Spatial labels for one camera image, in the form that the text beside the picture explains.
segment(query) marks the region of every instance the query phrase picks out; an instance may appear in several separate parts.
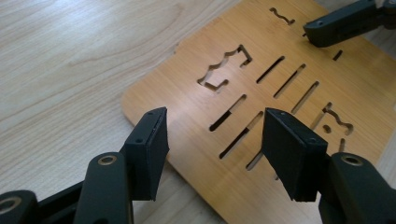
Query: wooden table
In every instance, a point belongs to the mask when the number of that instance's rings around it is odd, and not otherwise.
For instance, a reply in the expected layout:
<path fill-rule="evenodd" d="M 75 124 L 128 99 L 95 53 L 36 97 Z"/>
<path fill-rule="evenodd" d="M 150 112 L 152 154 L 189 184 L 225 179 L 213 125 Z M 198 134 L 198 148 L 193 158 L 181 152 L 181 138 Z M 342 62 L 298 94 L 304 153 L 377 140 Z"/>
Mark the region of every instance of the wooden table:
<path fill-rule="evenodd" d="M 119 150 L 132 130 L 120 109 L 126 88 L 236 2 L 3 1 L 0 192 L 30 189 L 42 200 L 83 179 L 90 159 Z M 395 57 L 394 32 L 382 33 L 370 36 Z M 395 145 L 379 163 L 393 186 Z M 169 164 L 158 201 L 134 203 L 134 217 L 222 222 Z"/>

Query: light wood surface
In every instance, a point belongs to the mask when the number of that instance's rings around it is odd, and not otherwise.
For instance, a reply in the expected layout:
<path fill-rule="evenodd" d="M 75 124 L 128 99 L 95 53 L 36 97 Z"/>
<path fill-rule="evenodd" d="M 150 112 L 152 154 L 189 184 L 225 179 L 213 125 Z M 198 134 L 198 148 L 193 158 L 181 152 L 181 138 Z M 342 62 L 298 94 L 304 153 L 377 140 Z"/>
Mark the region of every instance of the light wood surface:
<path fill-rule="evenodd" d="M 267 160 L 246 168 L 261 148 L 265 107 L 313 127 L 329 142 L 329 154 L 341 147 L 376 163 L 391 138 L 396 63 L 362 37 L 326 49 L 310 45 L 302 27 L 324 13 L 310 1 L 245 0 L 122 96 L 132 123 L 150 108 L 168 108 L 168 160 L 228 222 L 320 222 L 317 204 L 290 202 Z M 217 120 L 223 122 L 211 129 Z"/>
<path fill-rule="evenodd" d="M 97 154 L 119 150 L 133 128 L 121 113 L 121 94 L 236 2 L 2 1 L 0 193 L 30 189 L 42 200 L 83 179 Z M 395 55 L 394 34 L 373 41 Z M 394 173 L 389 156 L 382 161 Z M 134 203 L 134 217 L 223 222 L 169 164 L 158 201 Z"/>

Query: wooden board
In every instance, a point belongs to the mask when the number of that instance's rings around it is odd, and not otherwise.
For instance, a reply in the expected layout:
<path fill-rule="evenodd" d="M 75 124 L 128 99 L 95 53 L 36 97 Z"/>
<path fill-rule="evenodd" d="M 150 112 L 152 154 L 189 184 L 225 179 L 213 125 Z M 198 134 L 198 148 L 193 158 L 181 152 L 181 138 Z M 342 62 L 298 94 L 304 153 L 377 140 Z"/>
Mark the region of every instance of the wooden board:
<path fill-rule="evenodd" d="M 360 37 L 310 45 L 302 27 L 323 14 L 307 0 L 243 1 L 122 97 L 134 124 L 168 107 L 168 160 L 230 223 L 320 220 L 315 203 L 290 201 L 265 158 L 247 169 L 261 147 L 265 107 L 295 114 L 329 142 L 330 154 L 341 148 L 371 162 L 396 126 L 396 63 Z"/>

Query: wooden cutting board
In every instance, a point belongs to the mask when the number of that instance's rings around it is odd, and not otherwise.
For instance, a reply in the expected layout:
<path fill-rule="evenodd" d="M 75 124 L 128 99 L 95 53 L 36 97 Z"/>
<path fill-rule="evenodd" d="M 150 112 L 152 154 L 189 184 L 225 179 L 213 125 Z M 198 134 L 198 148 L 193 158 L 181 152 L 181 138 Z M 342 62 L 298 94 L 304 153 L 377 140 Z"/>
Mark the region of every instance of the wooden cutting board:
<path fill-rule="evenodd" d="M 257 156 L 265 107 L 294 114 L 329 154 L 372 163 L 396 127 L 396 62 L 361 37 L 315 48 L 303 26 L 324 14 L 308 0 L 243 1 L 122 96 L 133 124 L 168 108 L 169 162 L 227 222 L 320 222 Z"/>

